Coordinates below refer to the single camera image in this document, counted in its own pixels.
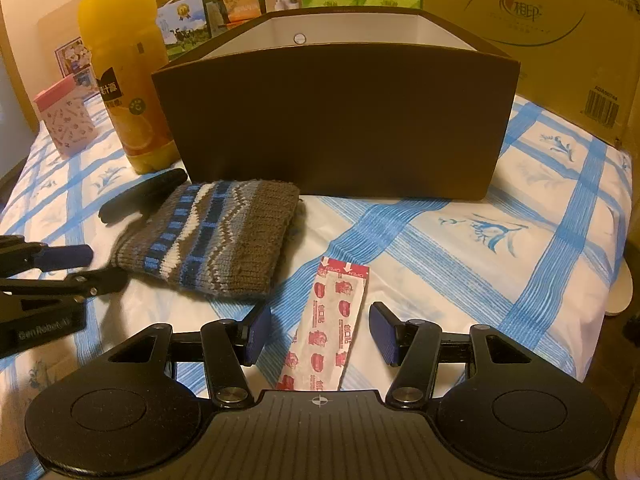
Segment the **red white bandage strip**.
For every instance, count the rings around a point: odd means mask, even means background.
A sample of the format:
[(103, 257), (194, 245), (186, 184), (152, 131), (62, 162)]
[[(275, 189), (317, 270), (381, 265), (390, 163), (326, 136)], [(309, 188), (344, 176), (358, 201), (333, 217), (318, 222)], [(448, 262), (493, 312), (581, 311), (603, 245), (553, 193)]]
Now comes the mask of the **red white bandage strip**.
[(277, 382), (279, 390), (340, 388), (368, 279), (367, 266), (321, 259), (285, 355)]

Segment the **pink lidded cup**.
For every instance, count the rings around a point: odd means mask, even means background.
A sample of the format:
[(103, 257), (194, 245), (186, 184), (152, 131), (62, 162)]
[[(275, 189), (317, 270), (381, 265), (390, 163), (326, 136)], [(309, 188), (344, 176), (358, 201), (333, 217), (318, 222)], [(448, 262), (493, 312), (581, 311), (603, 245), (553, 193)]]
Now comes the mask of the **pink lidded cup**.
[(63, 158), (70, 158), (88, 148), (98, 135), (72, 75), (39, 92), (34, 102)]

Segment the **blue milk carton box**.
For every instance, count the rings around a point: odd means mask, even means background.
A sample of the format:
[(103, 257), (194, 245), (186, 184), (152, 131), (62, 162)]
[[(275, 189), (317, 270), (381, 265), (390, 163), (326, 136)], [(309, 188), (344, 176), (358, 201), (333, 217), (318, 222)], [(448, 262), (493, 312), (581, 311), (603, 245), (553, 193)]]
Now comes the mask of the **blue milk carton box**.
[(90, 52), (80, 37), (70, 40), (63, 44), (62, 47), (55, 49), (54, 56), (64, 77), (72, 76), (78, 87), (87, 91), (93, 91), (96, 88), (96, 81), (91, 68)]

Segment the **wooden headboard panel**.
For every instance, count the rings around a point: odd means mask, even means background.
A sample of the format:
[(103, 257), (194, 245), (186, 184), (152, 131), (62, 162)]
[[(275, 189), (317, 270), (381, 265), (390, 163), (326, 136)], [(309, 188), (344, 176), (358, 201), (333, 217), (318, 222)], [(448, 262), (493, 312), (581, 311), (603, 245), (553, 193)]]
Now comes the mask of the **wooden headboard panel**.
[(70, 0), (46, 14), (37, 22), (37, 32), (45, 55), (54, 56), (54, 51), (80, 36), (78, 6), (81, 0)]

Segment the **dark brown storage box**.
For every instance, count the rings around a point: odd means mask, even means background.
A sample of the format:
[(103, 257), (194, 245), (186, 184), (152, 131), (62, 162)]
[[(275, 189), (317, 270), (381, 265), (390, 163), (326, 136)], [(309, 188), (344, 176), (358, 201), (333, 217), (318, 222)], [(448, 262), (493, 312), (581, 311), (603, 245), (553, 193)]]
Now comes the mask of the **dark brown storage box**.
[(153, 81), (195, 182), (481, 200), (515, 98), (515, 58), (421, 10), (268, 13)]

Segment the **orange juice bottle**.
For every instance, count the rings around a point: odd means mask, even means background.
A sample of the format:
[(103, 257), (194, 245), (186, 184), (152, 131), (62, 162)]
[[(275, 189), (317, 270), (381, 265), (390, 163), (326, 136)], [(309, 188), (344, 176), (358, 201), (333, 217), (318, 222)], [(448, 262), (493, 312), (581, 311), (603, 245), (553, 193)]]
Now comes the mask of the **orange juice bottle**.
[(168, 63), (156, 0), (80, 0), (78, 26), (107, 114), (138, 174), (165, 169), (179, 153), (152, 75)]

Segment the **cow picture milk box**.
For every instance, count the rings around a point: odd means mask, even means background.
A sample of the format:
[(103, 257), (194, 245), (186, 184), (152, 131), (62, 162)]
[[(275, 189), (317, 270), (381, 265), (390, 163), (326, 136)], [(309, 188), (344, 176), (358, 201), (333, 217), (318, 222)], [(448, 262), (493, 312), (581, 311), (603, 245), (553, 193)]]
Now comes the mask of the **cow picture milk box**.
[(157, 10), (156, 24), (172, 61), (212, 38), (203, 0), (171, 0)]

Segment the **orange snack boxes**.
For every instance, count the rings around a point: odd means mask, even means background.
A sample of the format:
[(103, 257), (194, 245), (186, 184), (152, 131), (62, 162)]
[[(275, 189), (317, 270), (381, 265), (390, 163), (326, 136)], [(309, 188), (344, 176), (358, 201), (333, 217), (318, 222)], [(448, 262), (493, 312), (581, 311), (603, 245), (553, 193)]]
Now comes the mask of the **orange snack boxes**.
[(228, 22), (240, 24), (259, 18), (265, 10), (265, 0), (222, 0)]

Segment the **large cardboard box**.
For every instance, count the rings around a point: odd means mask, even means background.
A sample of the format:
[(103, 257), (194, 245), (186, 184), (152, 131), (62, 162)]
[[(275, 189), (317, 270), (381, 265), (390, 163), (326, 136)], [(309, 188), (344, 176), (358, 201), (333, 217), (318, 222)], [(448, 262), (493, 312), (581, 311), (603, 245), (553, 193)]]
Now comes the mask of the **large cardboard box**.
[(518, 94), (613, 145), (639, 84), (639, 0), (422, 0), (520, 62)]

